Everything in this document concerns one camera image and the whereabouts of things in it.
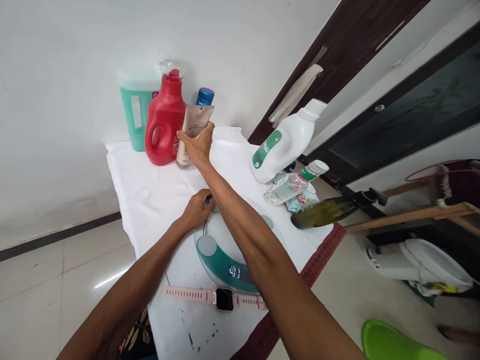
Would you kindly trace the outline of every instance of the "digital display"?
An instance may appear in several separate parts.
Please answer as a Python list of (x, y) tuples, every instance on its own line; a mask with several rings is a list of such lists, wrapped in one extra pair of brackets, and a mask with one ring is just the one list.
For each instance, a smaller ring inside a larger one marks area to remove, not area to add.
[(240, 269), (235, 265), (230, 265), (230, 276), (244, 283), (254, 284), (254, 280), (248, 270)]

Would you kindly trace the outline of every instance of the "door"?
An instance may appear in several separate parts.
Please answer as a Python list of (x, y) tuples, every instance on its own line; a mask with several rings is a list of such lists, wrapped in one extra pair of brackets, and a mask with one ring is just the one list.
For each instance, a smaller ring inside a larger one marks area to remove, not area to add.
[(304, 160), (325, 161), (325, 177), (346, 185), (479, 122), (477, 24)]
[(342, 0), (248, 141), (260, 145), (272, 133), (270, 114), (311, 64), (323, 72), (293, 113), (313, 98), (329, 103), (429, 1)]

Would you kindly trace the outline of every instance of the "tiled floor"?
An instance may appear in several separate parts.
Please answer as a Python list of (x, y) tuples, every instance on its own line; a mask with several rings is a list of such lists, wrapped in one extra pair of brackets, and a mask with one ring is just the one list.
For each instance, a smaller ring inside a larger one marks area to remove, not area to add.
[[(321, 180), (320, 198), (338, 194)], [(356, 213), (343, 225), (366, 220)], [(365, 261), (364, 233), (348, 234), (320, 274), (313, 292), (361, 347), (361, 329), (380, 319), (450, 359), (478, 359), (480, 353), (444, 339), (443, 322), (474, 329), (479, 304), (441, 298), (431, 308), (396, 280), (379, 276)], [(0, 262), (0, 358), (54, 359), (82, 321), (113, 285), (96, 285), (127, 269), (135, 254), (121, 221)], [(281, 341), (269, 359), (287, 359)]]

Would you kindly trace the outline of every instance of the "green liquid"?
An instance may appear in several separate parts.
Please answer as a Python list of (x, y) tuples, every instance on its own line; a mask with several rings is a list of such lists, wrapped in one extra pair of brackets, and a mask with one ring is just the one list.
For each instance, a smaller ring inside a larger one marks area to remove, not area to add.
[(291, 222), (298, 229), (321, 227), (346, 218), (360, 207), (361, 205), (349, 196), (334, 197), (293, 214)]

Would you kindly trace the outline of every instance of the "pink watch strap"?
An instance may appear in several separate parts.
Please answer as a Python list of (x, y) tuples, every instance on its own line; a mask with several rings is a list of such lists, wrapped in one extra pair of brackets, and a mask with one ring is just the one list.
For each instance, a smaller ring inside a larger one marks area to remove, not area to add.
[(194, 289), (191, 287), (165, 286), (163, 294), (168, 298), (191, 301), (203, 304), (213, 304), (212, 290)]
[(261, 296), (234, 294), (238, 308), (268, 310)]

